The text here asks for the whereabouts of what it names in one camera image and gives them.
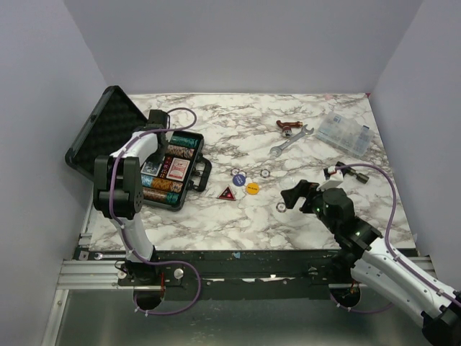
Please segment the blue playing card deck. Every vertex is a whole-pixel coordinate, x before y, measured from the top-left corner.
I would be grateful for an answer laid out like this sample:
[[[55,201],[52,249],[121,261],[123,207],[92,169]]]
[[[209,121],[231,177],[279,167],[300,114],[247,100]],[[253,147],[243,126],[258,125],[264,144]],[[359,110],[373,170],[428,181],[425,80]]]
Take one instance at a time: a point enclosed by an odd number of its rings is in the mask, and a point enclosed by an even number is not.
[[[141,168],[141,174],[157,177],[161,171],[162,166],[162,162],[147,161]]]

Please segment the yellow big blind button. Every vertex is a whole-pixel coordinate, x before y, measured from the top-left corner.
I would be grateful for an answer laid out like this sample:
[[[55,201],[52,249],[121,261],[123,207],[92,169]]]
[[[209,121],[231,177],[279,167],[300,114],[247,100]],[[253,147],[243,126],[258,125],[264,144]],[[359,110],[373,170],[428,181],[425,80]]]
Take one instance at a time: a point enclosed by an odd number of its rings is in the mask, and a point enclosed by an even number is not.
[[[250,195],[257,195],[260,191],[260,187],[257,183],[251,182],[246,186],[246,192]]]

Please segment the blue small blind button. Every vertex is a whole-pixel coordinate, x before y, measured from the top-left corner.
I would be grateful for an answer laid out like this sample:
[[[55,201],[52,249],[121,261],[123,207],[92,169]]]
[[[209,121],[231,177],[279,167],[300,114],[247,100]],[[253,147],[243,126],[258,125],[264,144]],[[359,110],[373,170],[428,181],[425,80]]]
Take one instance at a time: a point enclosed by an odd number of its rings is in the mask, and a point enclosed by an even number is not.
[[[233,177],[233,184],[237,187],[242,187],[246,184],[246,177],[242,174],[236,174]]]

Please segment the red triangular dealer button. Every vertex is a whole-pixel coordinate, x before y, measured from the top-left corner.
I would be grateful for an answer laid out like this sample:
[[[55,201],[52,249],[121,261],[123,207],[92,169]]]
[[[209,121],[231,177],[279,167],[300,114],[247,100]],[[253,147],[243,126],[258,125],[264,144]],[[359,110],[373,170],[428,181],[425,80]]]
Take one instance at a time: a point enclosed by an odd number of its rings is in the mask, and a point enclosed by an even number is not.
[[[236,196],[230,186],[227,186],[218,196],[219,200],[236,201]]]

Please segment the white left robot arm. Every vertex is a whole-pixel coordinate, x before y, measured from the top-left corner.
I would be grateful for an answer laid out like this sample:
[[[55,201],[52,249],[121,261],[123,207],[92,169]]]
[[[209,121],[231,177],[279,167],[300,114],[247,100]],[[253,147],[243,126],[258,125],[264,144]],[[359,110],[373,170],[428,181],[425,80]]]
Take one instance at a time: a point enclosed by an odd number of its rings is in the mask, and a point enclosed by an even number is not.
[[[145,285],[155,283],[163,265],[149,241],[140,211],[145,201],[180,209],[189,190],[203,137],[191,125],[171,128],[171,114],[154,110],[145,125],[131,130],[110,154],[94,160],[93,206],[119,231],[125,264]]]

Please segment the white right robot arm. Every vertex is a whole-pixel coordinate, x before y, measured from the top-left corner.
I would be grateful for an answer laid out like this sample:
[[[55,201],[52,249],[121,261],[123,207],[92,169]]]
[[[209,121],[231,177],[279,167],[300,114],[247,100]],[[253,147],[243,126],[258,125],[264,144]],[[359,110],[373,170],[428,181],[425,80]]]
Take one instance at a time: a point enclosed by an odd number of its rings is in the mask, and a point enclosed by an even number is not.
[[[300,211],[315,215],[340,246],[331,265],[342,283],[364,283],[405,311],[421,326],[431,345],[460,344],[460,292],[409,260],[371,224],[355,214],[341,188],[321,190],[314,182],[298,183],[305,198]]]

